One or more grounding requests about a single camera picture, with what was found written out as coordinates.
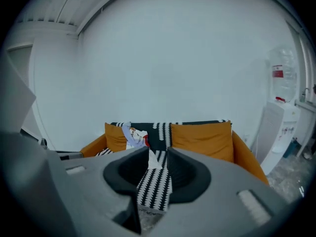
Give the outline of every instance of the red label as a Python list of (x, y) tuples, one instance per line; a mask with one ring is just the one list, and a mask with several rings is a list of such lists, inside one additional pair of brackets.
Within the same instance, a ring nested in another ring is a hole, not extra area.
[(283, 78), (283, 70), (272, 71), (272, 77), (280, 77), (280, 78)]

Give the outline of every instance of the gray floor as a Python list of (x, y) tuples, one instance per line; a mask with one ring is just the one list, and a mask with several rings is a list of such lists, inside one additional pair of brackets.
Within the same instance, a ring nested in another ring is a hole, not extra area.
[(302, 197), (300, 187), (306, 192), (316, 168), (316, 156), (306, 160), (296, 153), (282, 158), (267, 176), (270, 186), (289, 203)]

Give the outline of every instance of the water bottle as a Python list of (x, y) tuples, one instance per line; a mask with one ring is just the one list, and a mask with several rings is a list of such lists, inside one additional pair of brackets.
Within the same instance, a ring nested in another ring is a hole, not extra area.
[(290, 102), (296, 93), (296, 62), (293, 51), (287, 46), (279, 46), (269, 52), (269, 59), (276, 99)]

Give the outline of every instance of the white ceiling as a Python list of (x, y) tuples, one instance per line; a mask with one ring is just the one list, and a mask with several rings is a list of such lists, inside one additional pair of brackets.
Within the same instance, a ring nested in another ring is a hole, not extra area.
[(16, 23), (44, 21), (74, 25), (81, 31), (88, 20), (109, 0), (30, 0)]

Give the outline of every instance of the orange cushion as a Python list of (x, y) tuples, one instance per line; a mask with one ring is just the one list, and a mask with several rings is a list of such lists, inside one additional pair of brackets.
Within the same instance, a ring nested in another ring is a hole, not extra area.
[(107, 139), (107, 147), (118, 152), (126, 149), (127, 139), (124, 136), (122, 127), (105, 123), (105, 137)]
[(234, 162), (231, 122), (171, 124), (172, 146)]

